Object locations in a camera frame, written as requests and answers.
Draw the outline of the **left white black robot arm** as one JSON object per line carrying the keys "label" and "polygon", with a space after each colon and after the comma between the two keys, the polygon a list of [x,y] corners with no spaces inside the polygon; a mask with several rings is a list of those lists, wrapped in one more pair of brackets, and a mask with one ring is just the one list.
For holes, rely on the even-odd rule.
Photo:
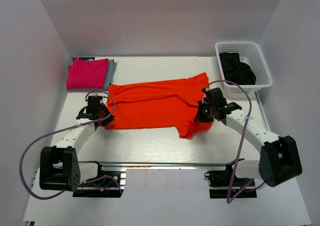
{"label": "left white black robot arm", "polygon": [[75,192],[88,180],[96,186],[105,182],[106,173],[97,162],[78,161],[78,153],[88,138],[98,127],[105,127],[115,119],[103,98],[87,96],[87,106],[79,111],[75,128],[55,145],[41,150],[39,186],[42,190]]}

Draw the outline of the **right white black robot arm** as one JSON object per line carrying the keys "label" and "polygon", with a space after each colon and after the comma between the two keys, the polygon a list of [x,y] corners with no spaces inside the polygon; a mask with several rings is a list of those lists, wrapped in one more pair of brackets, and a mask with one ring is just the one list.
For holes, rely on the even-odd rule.
{"label": "right white black robot arm", "polygon": [[213,187],[227,183],[243,187],[251,179],[262,180],[276,187],[302,174],[303,168],[297,143],[291,136],[279,136],[266,130],[250,118],[235,102],[228,103],[220,88],[202,89],[204,98],[198,102],[195,122],[219,121],[235,130],[259,153],[259,160],[236,157],[225,165],[225,170],[209,171],[205,176]]}

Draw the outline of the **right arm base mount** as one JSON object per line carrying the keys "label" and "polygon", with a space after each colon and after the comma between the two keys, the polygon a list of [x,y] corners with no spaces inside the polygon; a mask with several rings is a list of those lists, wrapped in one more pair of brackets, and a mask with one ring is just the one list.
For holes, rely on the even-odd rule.
{"label": "right arm base mount", "polygon": [[[224,170],[208,170],[204,173],[203,176],[208,180],[210,199],[227,198],[230,179],[232,175],[232,169],[232,166],[226,166]],[[249,178],[238,178],[235,176],[230,191],[230,198],[232,198],[239,190],[241,190],[249,182]],[[251,182],[250,185],[237,196],[237,198],[257,198],[257,191],[254,190],[255,187],[255,182]]]}

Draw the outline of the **orange t shirt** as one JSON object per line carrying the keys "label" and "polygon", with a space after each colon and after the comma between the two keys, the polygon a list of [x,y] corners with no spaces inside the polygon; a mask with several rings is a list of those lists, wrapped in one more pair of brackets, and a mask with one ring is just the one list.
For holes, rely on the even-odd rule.
{"label": "orange t shirt", "polygon": [[189,78],[142,82],[109,87],[107,107],[114,121],[106,130],[177,129],[183,139],[208,131],[212,123],[195,122],[202,88],[209,83],[205,72]]}

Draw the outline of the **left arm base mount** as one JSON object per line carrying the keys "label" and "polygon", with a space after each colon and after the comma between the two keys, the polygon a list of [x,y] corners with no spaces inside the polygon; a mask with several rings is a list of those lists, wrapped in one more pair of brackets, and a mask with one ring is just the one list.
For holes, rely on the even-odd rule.
{"label": "left arm base mount", "polygon": [[125,189],[126,169],[100,163],[97,177],[80,184],[73,198],[120,198]]}

